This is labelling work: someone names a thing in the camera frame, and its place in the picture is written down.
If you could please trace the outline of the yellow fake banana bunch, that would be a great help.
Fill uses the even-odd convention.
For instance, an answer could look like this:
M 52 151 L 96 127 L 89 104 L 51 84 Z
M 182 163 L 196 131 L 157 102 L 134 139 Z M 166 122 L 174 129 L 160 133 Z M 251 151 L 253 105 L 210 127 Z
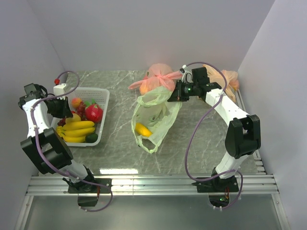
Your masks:
M 68 143 L 83 143 L 85 136 L 95 132 L 95 124 L 92 121 L 79 121 L 57 126 L 57 134 Z

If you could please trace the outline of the green avocado-print plastic bag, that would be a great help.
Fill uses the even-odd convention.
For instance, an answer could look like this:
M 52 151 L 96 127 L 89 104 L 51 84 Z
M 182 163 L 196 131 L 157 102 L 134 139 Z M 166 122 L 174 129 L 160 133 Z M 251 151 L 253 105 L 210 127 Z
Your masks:
M 137 98 L 137 105 L 131 119 L 131 130 L 136 144 L 149 154 L 158 151 L 158 147 L 173 126 L 182 107 L 182 102 L 168 102 L 172 92 L 160 86 Z M 150 132 L 145 136 L 136 130 L 137 124 Z

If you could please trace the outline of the yellow fake mango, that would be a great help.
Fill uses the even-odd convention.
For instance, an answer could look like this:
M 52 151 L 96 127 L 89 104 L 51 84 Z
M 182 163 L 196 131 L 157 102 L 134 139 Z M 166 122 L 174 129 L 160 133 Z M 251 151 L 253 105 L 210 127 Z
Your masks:
M 144 137 L 150 137 L 152 135 L 152 132 L 141 123 L 135 124 L 135 131 Z

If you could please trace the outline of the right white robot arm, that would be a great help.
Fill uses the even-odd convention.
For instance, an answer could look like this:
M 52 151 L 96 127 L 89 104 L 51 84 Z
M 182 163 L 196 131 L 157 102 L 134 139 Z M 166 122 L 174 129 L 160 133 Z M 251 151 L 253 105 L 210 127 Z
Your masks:
M 241 163 L 261 146 L 260 119 L 239 108 L 226 94 L 225 87 L 210 82 L 205 67 L 188 71 L 187 66 L 180 69 L 182 79 L 176 82 L 169 102 L 186 102 L 198 96 L 211 106 L 227 124 L 225 138 L 226 153 L 214 168 L 211 185 L 215 191 L 223 191 L 228 179 L 233 177 Z

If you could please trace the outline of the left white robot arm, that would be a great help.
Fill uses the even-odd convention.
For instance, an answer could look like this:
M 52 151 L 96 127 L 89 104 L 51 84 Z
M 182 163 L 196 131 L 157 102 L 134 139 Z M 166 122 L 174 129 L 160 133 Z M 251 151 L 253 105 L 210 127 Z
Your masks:
M 96 179 L 84 165 L 77 163 L 67 144 L 50 126 L 48 115 L 55 118 L 71 118 L 68 98 L 49 95 L 45 87 L 28 84 L 26 95 L 18 105 L 26 113 L 28 122 L 27 139 L 21 148 L 42 174 L 58 173 L 77 193 L 90 193 L 96 189 Z

